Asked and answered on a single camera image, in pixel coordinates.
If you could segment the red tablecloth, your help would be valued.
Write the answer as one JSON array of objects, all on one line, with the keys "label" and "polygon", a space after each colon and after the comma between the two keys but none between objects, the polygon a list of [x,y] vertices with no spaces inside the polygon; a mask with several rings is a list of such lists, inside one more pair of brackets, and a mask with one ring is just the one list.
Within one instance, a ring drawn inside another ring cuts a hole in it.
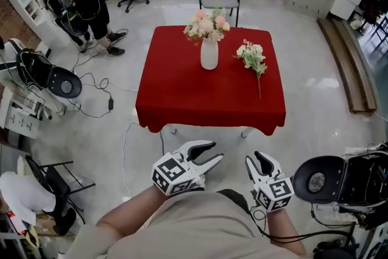
[{"label": "red tablecloth", "polygon": [[[286,105],[271,34],[232,28],[218,44],[218,65],[201,66],[199,45],[181,25],[155,29],[136,99],[139,124],[159,132],[168,124],[252,127],[270,136],[286,120]],[[262,76],[236,58],[244,41],[263,48]]]}]

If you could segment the white flower bouquet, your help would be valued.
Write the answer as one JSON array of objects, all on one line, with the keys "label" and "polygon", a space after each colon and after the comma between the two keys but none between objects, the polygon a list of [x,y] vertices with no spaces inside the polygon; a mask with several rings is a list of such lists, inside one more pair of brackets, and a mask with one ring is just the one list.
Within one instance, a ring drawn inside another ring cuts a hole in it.
[{"label": "white flower bouquet", "polygon": [[262,46],[244,39],[243,44],[237,49],[233,57],[242,60],[246,69],[252,69],[255,72],[258,82],[258,94],[261,97],[260,78],[267,70],[267,64],[264,62],[266,57],[263,54]]}]

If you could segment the wooden step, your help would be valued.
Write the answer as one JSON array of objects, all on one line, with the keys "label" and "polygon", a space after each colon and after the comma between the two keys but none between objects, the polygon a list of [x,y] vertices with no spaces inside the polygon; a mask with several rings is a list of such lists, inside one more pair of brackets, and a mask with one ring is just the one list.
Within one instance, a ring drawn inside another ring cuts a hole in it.
[{"label": "wooden step", "polygon": [[373,85],[361,58],[360,45],[347,23],[335,18],[318,18],[342,80],[350,113],[371,115],[378,109]]}]

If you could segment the person's right forearm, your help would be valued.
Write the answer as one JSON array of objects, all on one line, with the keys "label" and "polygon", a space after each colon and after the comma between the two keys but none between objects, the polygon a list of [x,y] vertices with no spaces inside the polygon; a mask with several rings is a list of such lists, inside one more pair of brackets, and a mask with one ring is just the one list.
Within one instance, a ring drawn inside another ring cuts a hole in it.
[{"label": "person's right forearm", "polygon": [[[297,236],[298,233],[285,209],[279,209],[267,214],[269,234],[275,237]],[[291,251],[299,257],[307,257],[306,249],[301,241],[282,244],[281,240],[272,240],[272,244]]]}]

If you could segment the pink flower bouquet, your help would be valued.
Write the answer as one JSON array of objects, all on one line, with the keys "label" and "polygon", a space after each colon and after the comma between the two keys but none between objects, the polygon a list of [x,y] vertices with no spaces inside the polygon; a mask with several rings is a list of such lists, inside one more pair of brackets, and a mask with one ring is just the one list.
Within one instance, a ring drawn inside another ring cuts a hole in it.
[{"label": "pink flower bouquet", "polygon": [[215,8],[208,13],[205,10],[198,10],[184,28],[183,34],[191,41],[218,43],[230,29],[231,26],[226,21],[225,8]]}]

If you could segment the white vase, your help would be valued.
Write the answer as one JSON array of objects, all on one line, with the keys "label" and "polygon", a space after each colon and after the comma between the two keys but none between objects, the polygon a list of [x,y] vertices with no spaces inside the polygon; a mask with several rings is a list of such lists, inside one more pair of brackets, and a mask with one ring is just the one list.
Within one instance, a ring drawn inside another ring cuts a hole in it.
[{"label": "white vase", "polygon": [[206,70],[213,70],[218,65],[218,42],[203,38],[201,44],[201,65]]}]

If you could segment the black backpack rig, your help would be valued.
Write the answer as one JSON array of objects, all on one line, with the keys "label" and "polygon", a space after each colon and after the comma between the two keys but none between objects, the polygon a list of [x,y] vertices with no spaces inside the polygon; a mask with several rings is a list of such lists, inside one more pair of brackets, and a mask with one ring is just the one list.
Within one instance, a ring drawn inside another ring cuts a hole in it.
[{"label": "black backpack rig", "polygon": [[30,49],[21,50],[16,56],[16,68],[26,86],[48,90],[65,98],[77,98],[82,92],[82,82],[73,72],[52,64],[44,55]]},{"label": "black backpack rig", "polygon": [[295,195],[341,212],[373,213],[388,203],[388,147],[311,158],[292,177]]}]

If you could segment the person's left forearm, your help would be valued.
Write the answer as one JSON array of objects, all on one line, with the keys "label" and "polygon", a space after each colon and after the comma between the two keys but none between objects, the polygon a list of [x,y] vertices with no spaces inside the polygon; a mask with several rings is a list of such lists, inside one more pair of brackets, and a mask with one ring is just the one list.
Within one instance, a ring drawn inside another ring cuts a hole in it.
[{"label": "person's left forearm", "polygon": [[163,192],[152,186],[105,214],[96,226],[108,229],[117,239],[133,235],[167,199]]}]

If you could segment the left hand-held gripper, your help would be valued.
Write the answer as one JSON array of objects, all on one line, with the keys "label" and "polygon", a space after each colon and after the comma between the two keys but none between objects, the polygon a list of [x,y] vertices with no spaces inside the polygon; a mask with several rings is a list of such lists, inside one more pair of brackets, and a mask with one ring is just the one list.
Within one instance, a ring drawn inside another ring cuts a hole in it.
[{"label": "left hand-held gripper", "polygon": [[152,167],[154,185],[167,197],[201,187],[201,175],[216,167],[224,154],[214,155],[203,162],[195,160],[215,146],[216,143],[209,140],[188,141],[173,153],[165,154]]}]

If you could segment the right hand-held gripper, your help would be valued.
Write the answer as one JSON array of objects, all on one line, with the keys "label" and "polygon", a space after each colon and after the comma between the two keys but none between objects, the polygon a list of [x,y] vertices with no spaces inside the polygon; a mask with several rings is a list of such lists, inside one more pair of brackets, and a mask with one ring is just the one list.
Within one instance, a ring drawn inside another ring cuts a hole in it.
[{"label": "right hand-held gripper", "polygon": [[[254,154],[260,163],[259,173],[262,176],[278,177],[283,173],[276,159],[260,151],[255,151]],[[295,194],[290,178],[281,180],[269,178],[267,181],[259,181],[257,167],[250,156],[246,156],[245,165],[256,192],[255,201],[260,206],[267,212],[274,212],[285,208],[289,204]]]}]

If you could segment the person's beige shirt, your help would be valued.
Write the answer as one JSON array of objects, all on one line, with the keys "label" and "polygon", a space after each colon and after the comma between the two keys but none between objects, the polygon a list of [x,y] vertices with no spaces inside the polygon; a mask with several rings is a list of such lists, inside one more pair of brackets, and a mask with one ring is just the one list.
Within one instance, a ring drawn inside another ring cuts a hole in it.
[{"label": "person's beige shirt", "polygon": [[261,244],[251,216],[218,192],[168,199],[149,225],[127,237],[85,225],[64,259],[302,259],[283,247]]}]

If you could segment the black folding chair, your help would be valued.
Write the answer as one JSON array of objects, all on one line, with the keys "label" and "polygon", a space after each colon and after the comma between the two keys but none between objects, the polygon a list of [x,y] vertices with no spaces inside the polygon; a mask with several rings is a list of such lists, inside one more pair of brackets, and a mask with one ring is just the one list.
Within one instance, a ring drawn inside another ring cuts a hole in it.
[{"label": "black folding chair", "polygon": [[[73,164],[74,161],[66,161],[55,164],[39,165],[30,155],[26,155],[25,159],[27,164],[31,168],[33,176],[37,179],[38,183],[55,197],[55,207],[52,212],[45,212],[47,216],[50,216],[55,221],[53,230],[59,236],[65,236],[70,228],[74,225],[77,216],[80,217],[82,223],[85,221],[79,212],[84,210],[79,208],[73,200],[71,195],[95,187],[95,183],[91,183],[87,186],[83,186],[82,183],[71,173],[67,164]],[[57,166],[62,166],[79,185],[79,188],[71,190],[69,184],[64,177],[58,172]]]}]

